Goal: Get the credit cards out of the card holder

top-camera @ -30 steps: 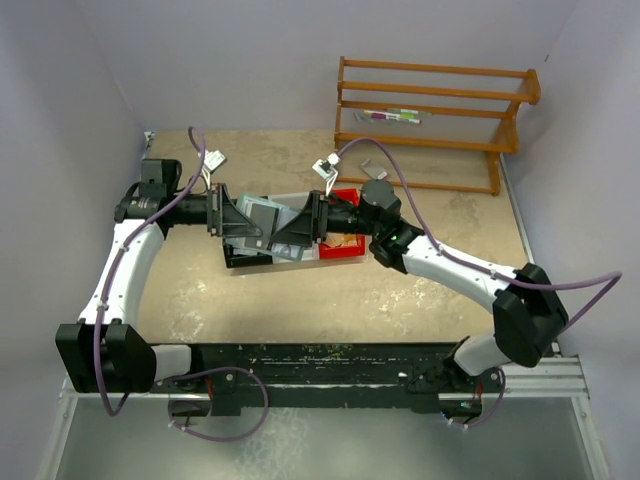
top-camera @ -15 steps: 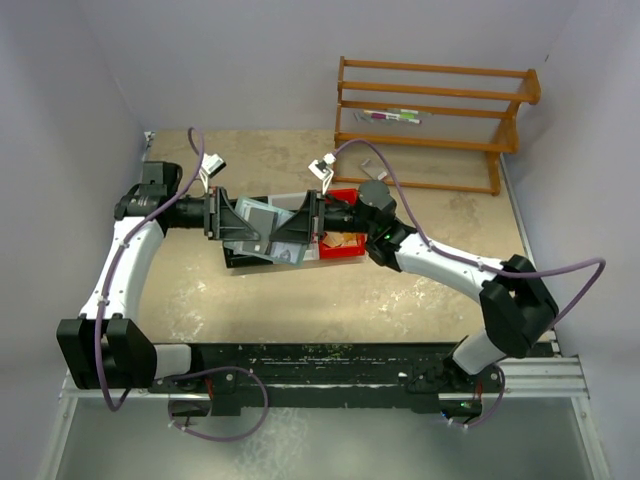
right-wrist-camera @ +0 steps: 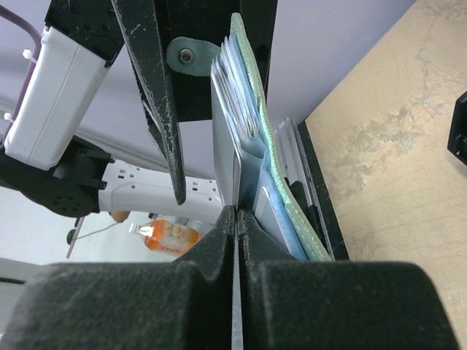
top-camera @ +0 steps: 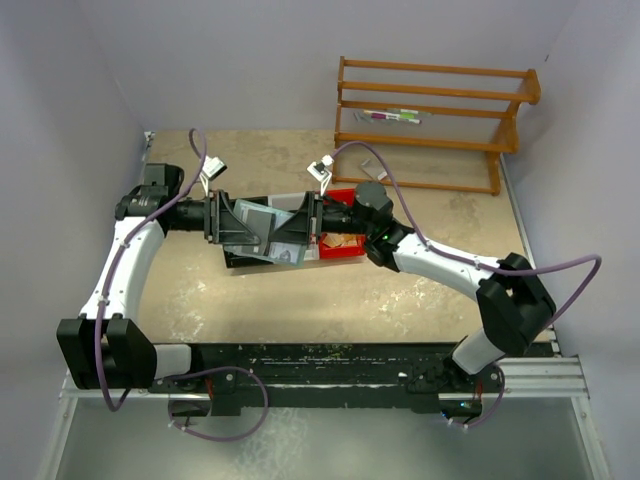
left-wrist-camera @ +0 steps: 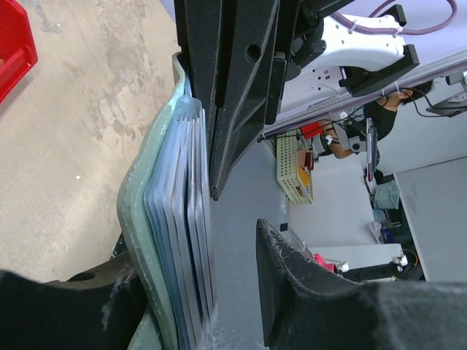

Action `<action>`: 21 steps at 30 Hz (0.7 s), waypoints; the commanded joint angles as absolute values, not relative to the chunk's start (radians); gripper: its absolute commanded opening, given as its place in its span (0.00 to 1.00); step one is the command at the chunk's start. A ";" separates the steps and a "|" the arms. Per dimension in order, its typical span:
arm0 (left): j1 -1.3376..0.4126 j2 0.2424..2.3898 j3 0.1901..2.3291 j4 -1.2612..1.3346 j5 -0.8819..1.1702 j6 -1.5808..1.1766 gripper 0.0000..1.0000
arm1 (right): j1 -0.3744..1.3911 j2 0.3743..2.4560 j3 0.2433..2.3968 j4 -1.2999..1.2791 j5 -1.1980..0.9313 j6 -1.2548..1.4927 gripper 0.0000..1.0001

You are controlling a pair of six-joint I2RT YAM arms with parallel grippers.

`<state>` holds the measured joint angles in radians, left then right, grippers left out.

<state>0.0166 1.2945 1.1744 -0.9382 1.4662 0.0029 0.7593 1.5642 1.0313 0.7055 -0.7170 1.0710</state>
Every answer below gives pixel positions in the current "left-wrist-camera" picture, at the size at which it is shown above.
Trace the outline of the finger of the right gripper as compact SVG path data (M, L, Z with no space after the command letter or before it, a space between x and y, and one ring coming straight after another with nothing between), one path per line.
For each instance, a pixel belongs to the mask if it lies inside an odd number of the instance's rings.
M299 8L298 1L226 5L209 162L210 193L216 201L233 166L275 121Z
M175 1L179 46L187 64L193 97L210 120L230 119L225 106L231 58L232 1Z

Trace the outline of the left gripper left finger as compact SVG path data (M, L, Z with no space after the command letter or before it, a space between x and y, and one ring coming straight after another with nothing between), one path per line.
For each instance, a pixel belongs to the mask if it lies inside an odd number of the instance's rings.
M1 272L2 349L126 349L147 297L129 253L67 281Z

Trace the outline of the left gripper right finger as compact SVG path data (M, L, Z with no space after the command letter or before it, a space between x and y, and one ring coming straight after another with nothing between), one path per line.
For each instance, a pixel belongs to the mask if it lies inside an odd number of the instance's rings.
M466 286L356 283L256 226L263 341L270 349L464 349Z

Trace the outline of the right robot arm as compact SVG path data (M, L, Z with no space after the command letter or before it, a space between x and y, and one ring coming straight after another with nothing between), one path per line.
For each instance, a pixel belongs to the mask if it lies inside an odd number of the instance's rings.
M401 6L381 17L341 15L343 1L176 1L178 42L206 111L209 190L272 125L288 80L339 72L337 93L375 93L419 65Z

